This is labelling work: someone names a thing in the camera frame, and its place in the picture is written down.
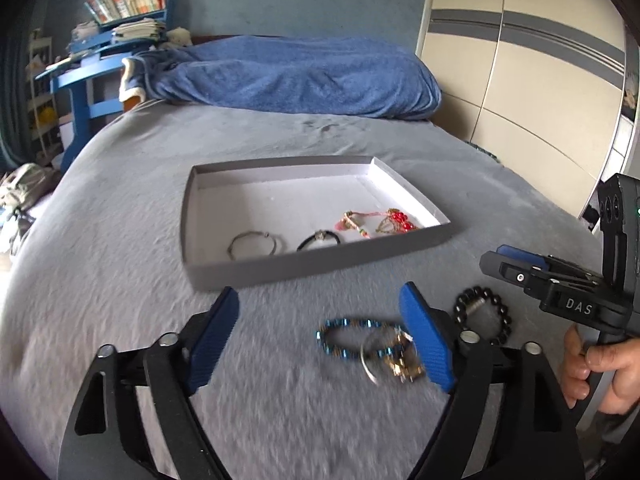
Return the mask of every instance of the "row of book spines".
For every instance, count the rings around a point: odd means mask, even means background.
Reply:
[[[167,0],[89,0],[84,5],[98,23],[146,14],[166,8]]]

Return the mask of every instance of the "jewelry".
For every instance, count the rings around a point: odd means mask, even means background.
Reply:
[[[338,317],[336,319],[327,319],[320,326],[320,330],[316,332],[316,341],[322,348],[322,351],[327,355],[339,357],[341,359],[357,359],[360,354],[359,350],[352,350],[350,348],[341,347],[338,345],[330,344],[326,341],[326,335],[332,330],[338,328],[346,328],[350,326],[360,328],[393,328],[396,332],[404,332],[402,325],[398,323],[387,323],[385,321],[378,321],[375,319],[365,318],[348,318]],[[398,355],[404,351],[404,347],[400,342],[392,346],[386,346],[384,348],[374,349],[370,352],[370,356],[382,359],[384,356]]]
[[[357,211],[347,211],[342,215],[340,221],[335,225],[335,229],[338,231],[346,231],[347,229],[356,229],[360,233],[360,236],[364,238],[371,238],[369,233],[364,230],[353,219],[354,216],[383,216],[384,218],[376,228],[377,233],[382,234],[397,234],[406,233],[409,231],[415,231],[417,227],[409,221],[409,217],[396,208],[390,208],[387,211],[373,211],[371,213],[359,213]]]
[[[360,363],[371,382],[376,386],[380,386],[380,379],[370,370],[369,365],[367,365],[365,345],[368,339],[369,338],[360,346]],[[413,383],[415,379],[426,373],[426,369],[424,365],[421,364],[417,351],[415,350],[414,338],[407,332],[400,331],[396,333],[394,342],[401,344],[404,347],[404,351],[397,356],[385,356],[382,361],[390,368],[393,376],[400,379],[401,383],[404,384],[407,381]]]
[[[273,249],[271,249],[271,252],[268,254],[268,256],[273,256],[276,252],[276,239],[271,236],[269,233],[264,232],[264,231],[244,231],[242,233],[240,233],[239,235],[234,236],[234,239],[231,240],[231,243],[229,244],[229,247],[226,248],[226,254],[229,255],[229,258],[233,261],[236,260],[236,257],[234,256],[234,244],[240,239],[240,238],[247,238],[248,236],[262,236],[264,238],[270,238],[272,243],[273,243]]]
[[[456,298],[453,306],[453,321],[461,330],[468,330],[467,318],[472,316],[487,301],[495,305],[500,317],[500,332],[495,335],[490,343],[494,346],[504,345],[511,335],[511,317],[509,307],[502,304],[502,298],[494,294],[490,288],[482,288],[476,285],[474,288],[466,288],[462,294]]]
[[[305,241],[298,246],[296,251],[301,251],[308,243],[315,240],[325,240],[325,238],[327,238],[328,236],[335,240],[336,245],[340,244],[340,237],[336,233],[334,233],[333,231],[319,230],[313,233],[309,238],[306,238]]]

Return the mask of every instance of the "bed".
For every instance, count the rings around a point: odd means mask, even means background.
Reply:
[[[559,365],[567,324],[481,275],[479,257],[511,244],[597,270],[599,242],[489,156],[426,121],[146,102],[71,165],[15,262],[1,311],[0,408],[50,478],[96,349],[148,346],[216,297],[195,293],[180,264],[190,168],[293,155],[375,155],[443,211],[453,235],[428,250],[239,291],[239,321],[193,399],[234,479],[407,478],[447,396],[428,380],[377,387],[357,362],[322,354],[314,331],[329,317],[399,319],[398,291],[409,280],[448,312],[463,288],[490,286],[511,307],[508,346],[535,340]],[[483,313],[475,320],[481,333],[493,322]],[[140,398],[153,455],[171,473],[150,400]],[[492,395],[488,409],[497,403]],[[481,463],[479,451],[468,467]]]

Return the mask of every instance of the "blue gripper pad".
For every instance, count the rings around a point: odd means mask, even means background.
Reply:
[[[539,254],[529,253],[528,251],[523,251],[522,249],[518,249],[510,245],[501,245],[496,249],[495,252],[501,254],[502,256],[506,256],[507,258],[512,258],[514,260],[520,260],[521,262],[535,265],[537,267],[540,267],[540,269],[542,270],[549,270],[549,265]]]
[[[430,311],[435,309],[429,307],[411,282],[405,283],[400,289],[399,306],[402,319],[409,334],[414,338],[415,347],[428,377],[432,383],[438,384],[449,393],[456,383],[453,375],[453,355],[431,317]]]
[[[190,373],[184,381],[190,395],[211,380],[213,370],[225,349],[239,314],[238,293],[228,287],[207,312],[204,320],[206,326],[191,349]]]

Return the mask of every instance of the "yellow object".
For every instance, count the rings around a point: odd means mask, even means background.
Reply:
[[[58,115],[56,114],[56,111],[50,106],[43,108],[42,111],[38,114],[38,122],[40,123],[40,126],[42,126],[43,124],[54,123],[57,120]]]

